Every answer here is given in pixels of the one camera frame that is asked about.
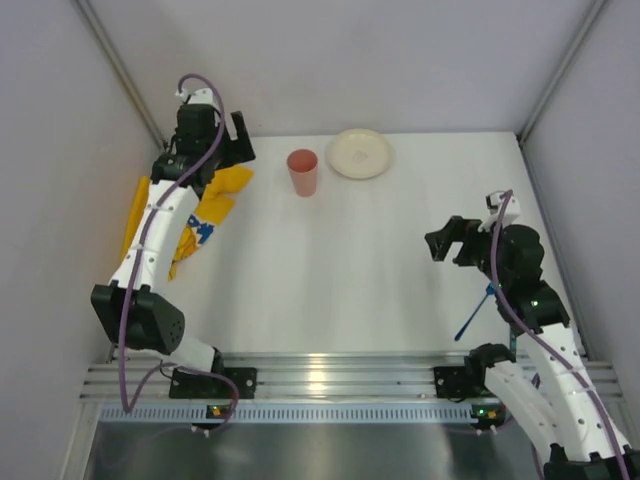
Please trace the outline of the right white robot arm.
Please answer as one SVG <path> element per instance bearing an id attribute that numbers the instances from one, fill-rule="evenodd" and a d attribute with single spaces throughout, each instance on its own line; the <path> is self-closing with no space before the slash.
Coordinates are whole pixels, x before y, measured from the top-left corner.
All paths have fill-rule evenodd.
<path id="1" fill-rule="evenodd" d="M 570 319 L 558 294 L 541 277 L 544 249 L 524 225 L 500 233 L 477 220 L 453 216 L 426 234 L 434 261 L 460 243 L 455 265 L 490 278 L 500 316 L 535 367 L 527 379 L 514 353 L 502 344 L 469 352 L 471 386 L 496 396 L 527 434 L 545 479 L 636 479 L 639 451 L 615 426 L 577 351 Z"/>

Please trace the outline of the yellow pikachu placemat cloth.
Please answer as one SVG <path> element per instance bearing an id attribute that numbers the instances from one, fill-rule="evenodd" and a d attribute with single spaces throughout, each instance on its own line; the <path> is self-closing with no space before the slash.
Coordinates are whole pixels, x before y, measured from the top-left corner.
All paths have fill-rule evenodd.
<path id="1" fill-rule="evenodd" d="M 176 275 L 177 265 L 198 251 L 213 235 L 229 215 L 235 205 L 235 196 L 250 182 L 254 172 L 236 165 L 218 170 L 207 185 L 203 197 L 189 217 L 172 259 L 169 280 Z M 147 176 L 140 178 L 125 228 L 121 259 L 124 260 L 138 224 L 143 216 L 151 181 Z"/>

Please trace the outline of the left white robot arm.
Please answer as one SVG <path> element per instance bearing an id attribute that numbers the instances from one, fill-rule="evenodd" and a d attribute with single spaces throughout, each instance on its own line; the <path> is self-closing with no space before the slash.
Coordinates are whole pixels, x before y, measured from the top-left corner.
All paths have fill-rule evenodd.
<path id="1" fill-rule="evenodd" d="M 147 198 L 121 265 L 108 284 L 95 285 L 90 301 L 109 338 L 166 362 L 220 373 L 221 352 L 186 331 L 183 312 L 164 296 L 175 251 L 185 228 L 197 238 L 213 229 L 193 214 L 217 172 L 254 159 L 244 117 L 231 120 L 237 136 L 220 124 L 219 110 L 187 103 L 177 111 L 171 150 L 153 163 Z"/>

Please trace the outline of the cream round plate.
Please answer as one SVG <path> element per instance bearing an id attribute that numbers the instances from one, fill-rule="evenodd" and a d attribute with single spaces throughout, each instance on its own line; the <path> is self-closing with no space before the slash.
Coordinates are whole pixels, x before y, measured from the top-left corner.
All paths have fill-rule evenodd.
<path id="1" fill-rule="evenodd" d="M 335 135 L 325 149 L 327 164 L 354 180 L 375 178 L 386 172 L 395 158 L 389 140 L 371 129 L 349 129 Z"/>

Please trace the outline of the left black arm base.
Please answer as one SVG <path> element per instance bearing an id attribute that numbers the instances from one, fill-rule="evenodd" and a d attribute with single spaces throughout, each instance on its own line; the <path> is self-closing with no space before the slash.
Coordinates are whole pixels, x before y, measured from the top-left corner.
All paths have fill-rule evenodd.
<path id="1" fill-rule="evenodd" d="M 226 367 L 223 376 L 234 383 L 239 399 L 253 399 L 257 386 L 258 370 L 252 367 Z M 171 399 L 231 399 L 232 388 L 222 380 L 174 371 L 171 376 Z"/>

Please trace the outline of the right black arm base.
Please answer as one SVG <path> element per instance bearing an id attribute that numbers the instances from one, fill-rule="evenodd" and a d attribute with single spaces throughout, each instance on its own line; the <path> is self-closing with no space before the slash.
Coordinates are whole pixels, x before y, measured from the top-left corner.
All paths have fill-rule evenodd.
<path id="1" fill-rule="evenodd" d="M 463 366 L 437 366 L 433 368 L 436 397 L 454 403 L 487 396 L 473 375 Z"/>

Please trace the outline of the pink plastic cup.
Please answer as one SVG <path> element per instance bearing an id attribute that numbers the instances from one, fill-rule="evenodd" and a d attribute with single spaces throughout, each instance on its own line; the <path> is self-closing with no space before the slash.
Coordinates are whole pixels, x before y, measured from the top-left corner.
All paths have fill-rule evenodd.
<path id="1" fill-rule="evenodd" d="M 300 197 L 313 196 L 317 188 L 317 155 L 308 149 L 295 150 L 287 157 L 286 164 L 296 194 Z"/>

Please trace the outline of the silver spoon green handle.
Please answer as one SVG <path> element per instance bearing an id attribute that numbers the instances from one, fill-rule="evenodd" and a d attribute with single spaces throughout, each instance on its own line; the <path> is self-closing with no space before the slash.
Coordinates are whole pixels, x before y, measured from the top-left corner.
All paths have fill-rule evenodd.
<path id="1" fill-rule="evenodd" d="M 517 331 L 514 326 L 509 327 L 509 350 L 514 356 L 517 355 Z"/>

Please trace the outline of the blue metallic fork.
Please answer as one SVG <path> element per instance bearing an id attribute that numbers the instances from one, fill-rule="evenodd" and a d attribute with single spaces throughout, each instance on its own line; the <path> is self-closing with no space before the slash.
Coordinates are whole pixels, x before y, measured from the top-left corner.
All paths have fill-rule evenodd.
<path id="1" fill-rule="evenodd" d="M 487 285 L 486 289 L 485 289 L 484 296 L 481 298 L 481 300 L 479 301 L 477 306 L 474 308 L 472 313 L 469 315 L 468 319 L 463 323 L 463 325 L 460 327 L 460 329 L 455 334 L 455 336 L 454 336 L 454 341 L 455 342 L 458 342 L 458 341 L 461 340 L 461 338 L 463 337 L 464 333 L 466 332 L 466 330 L 468 329 L 469 325 L 474 320 L 476 315 L 479 313 L 479 311 L 482 308 L 482 306 L 486 303 L 486 301 L 490 297 L 494 296 L 495 294 L 496 294 L 496 289 L 495 289 L 494 285 L 489 283 Z"/>

